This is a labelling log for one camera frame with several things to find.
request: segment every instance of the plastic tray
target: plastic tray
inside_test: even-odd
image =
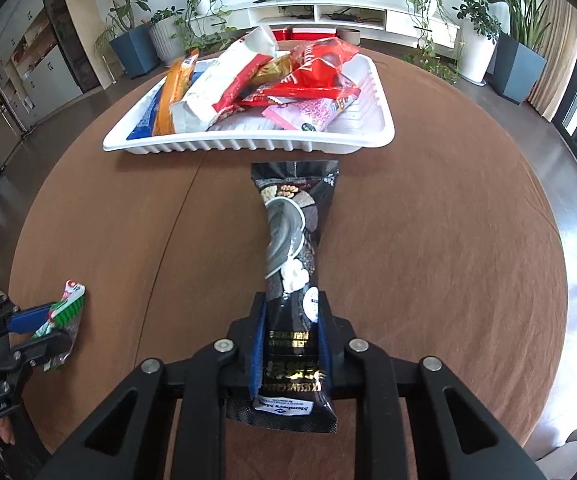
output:
[[[197,72],[206,70],[211,62],[210,59],[198,61]],[[104,138],[104,150],[127,150],[137,155],[227,148],[352,153],[360,148],[379,148],[391,142],[395,128],[373,60],[357,54],[344,64],[342,72],[360,87],[360,97],[331,121],[325,132],[282,130],[264,118],[261,110],[253,109],[235,114],[211,126],[207,132],[126,140],[155,93],[164,84],[166,78],[162,78],[111,129]]]

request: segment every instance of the white planter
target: white planter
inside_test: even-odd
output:
[[[157,57],[164,61],[166,66],[170,66],[174,59],[184,55],[182,41],[179,38],[171,38],[172,35],[178,34],[178,27],[175,25],[177,18],[178,16],[169,16],[160,20],[149,31]]]
[[[422,8],[419,8],[417,6],[414,6],[412,3],[408,2],[408,4],[411,6],[410,8],[413,9],[413,13],[417,14],[419,16],[423,16],[424,18],[426,17],[426,7],[429,8],[429,18],[432,18],[433,15],[435,14],[435,11],[438,10],[438,1],[437,0],[430,0],[427,2],[427,4],[423,5]]]
[[[464,20],[461,31],[464,47],[457,62],[457,71],[467,81],[483,85],[485,84],[483,78],[495,50],[495,44],[486,36],[478,34],[468,18]]]
[[[195,10],[198,13],[198,16],[204,16],[204,14],[208,14],[210,11],[210,0],[200,0]]]

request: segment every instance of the human hand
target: human hand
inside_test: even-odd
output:
[[[15,435],[12,432],[11,419],[7,416],[0,418],[0,438],[5,444],[15,445]]]

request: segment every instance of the brown table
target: brown table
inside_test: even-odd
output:
[[[565,263],[543,189],[472,100],[416,67],[365,53],[397,134],[386,147],[341,157],[318,254],[321,289],[335,315],[391,355],[441,357],[524,442],[549,394],[566,320]],[[268,237],[250,162],[323,156],[104,153],[105,134],[154,81],[73,143],[20,235],[13,301],[58,298],[67,279],[87,287],[74,355],[58,372],[36,372],[25,391],[49,447],[142,359],[188,358],[248,313],[264,289]],[[350,478],[353,405],[337,410],[335,436],[229,422],[229,477]]]

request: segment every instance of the blue planter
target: blue planter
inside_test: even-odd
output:
[[[500,34],[491,86],[499,95],[520,104],[542,73],[547,60],[508,34]]]
[[[150,72],[160,62],[148,33],[149,27],[143,23],[110,41],[131,79]]]

